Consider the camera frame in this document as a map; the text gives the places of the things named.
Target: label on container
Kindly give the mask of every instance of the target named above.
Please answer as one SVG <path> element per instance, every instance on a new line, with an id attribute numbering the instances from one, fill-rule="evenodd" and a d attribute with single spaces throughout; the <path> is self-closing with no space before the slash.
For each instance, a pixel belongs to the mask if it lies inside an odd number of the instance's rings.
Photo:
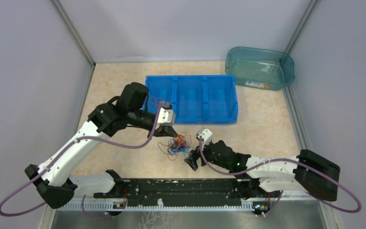
<path id="1" fill-rule="evenodd" d="M 245 85 L 251 86 L 251 87 L 264 88 L 264 89 L 268 89 L 270 87 L 270 84 L 267 84 L 267 83 L 255 83 L 255 82 L 252 82 L 252 81 L 246 81 Z"/>

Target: beige marble floor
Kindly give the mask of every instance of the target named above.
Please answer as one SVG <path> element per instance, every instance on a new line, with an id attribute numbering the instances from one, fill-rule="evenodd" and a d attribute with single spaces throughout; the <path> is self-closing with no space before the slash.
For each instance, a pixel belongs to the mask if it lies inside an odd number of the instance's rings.
<path id="1" fill-rule="evenodd" d="M 144 84 L 147 75 L 167 74 L 225 74 L 224 62 L 136 62 L 97 64 L 81 117 L 81 124 L 99 104 L 119 95 L 131 82 Z M 237 86 L 238 121 L 234 125 L 206 125 L 213 140 L 224 140 L 235 152 L 265 157 L 287 157 L 299 154 L 295 135 L 282 91 L 268 91 Z M 178 132 L 192 136 L 204 125 L 174 125 Z M 111 140 L 140 145 L 147 131 L 127 128 Z M 123 178 L 218 178 L 226 177 L 208 167 L 194 172 L 183 162 L 180 154 L 168 160 L 157 147 L 168 137 L 153 138 L 142 149 L 125 149 L 101 144 L 74 171 L 78 175 L 100 174 L 114 169 Z"/>

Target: blue plastic crate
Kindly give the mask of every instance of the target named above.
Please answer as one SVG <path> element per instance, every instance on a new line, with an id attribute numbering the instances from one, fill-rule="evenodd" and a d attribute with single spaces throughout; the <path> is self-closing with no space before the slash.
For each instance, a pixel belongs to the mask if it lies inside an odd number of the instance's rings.
<path id="1" fill-rule="evenodd" d="M 228 124 L 238 119 L 238 99 L 233 75 L 147 76 L 148 110 L 167 101 L 176 112 L 176 123 Z"/>

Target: tangled wires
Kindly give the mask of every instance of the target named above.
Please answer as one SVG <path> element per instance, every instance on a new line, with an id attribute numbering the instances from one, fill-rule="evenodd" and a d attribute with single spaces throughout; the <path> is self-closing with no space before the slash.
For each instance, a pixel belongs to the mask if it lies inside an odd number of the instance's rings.
<path id="1" fill-rule="evenodd" d="M 174 161 L 177 159 L 178 153 L 183 152 L 185 153 L 188 148 L 190 148 L 192 143 L 192 137 L 190 137 L 190 142 L 186 141 L 186 132 L 182 132 L 184 135 L 177 135 L 177 137 L 174 137 L 168 141 L 168 144 L 162 144 L 158 143 L 159 149 L 168 156 L 168 159 L 171 161 Z M 162 150 L 161 146 L 168 147 L 166 152 Z"/>

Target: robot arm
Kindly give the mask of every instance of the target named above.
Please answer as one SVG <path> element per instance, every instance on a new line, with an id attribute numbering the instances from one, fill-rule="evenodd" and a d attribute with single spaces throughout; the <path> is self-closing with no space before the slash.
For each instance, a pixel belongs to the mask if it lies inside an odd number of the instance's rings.
<path id="1" fill-rule="evenodd" d="M 337 186 L 318 174 L 294 163 L 236 153 L 221 140 L 213 143 L 211 137 L 212 132 L 209 129 L 203 128 L 197 133 L 197 139 L 202 142 L 205 159 L 211 164 L 228 169 L 230 173 L 236 174 L 236 178 L 251 179 L 265 192 L 301 191 L 319 199 L 336 201 Z M 198 168 L 198 158 L 201 158 L 201 165 L 205 166 L 206 162 L 199 153 L 199 146 L 192 150 L 184 161 L 195 171 Z M 301 150 L 299 155 L 288 159 L 302 162 L 339 181 L 340 167 L 310 150 Z M 241 173 L 260 163 L 263 165 Z"/>
<path id="2" fill-rule="evenodd" d="M 116 96 L 105 104 L 95 108 L 83 123 L 78 132 L 52 157 L 45 162 L 29 165 L 25 173 L 33 179 L 44 170 L 46 172 L 34 182 L 38 193 L 51 208 L 60 208 L 73 197 L 93 195 L 94 193 L 108 193 L 118 189 L 121 178 L 113 170 L 107 170 L 101 175 L 74 176 L 71 173 L 97 147 L 101 141 L 83 139 L 90 136 L 107 140 L 115 133 L 123 130 L 127 125 L 152 130 L 157 125 L 153 136 L 176 137 L 173 130 L 175 114 L 172 106 L 164 103 L 158 119 L 156 115 L 147 111 L 148 88 L 140 83 L 127 85 L 120 96 Z M 75 142 L 55 163 L 47 168 L 65 147 Z"/>

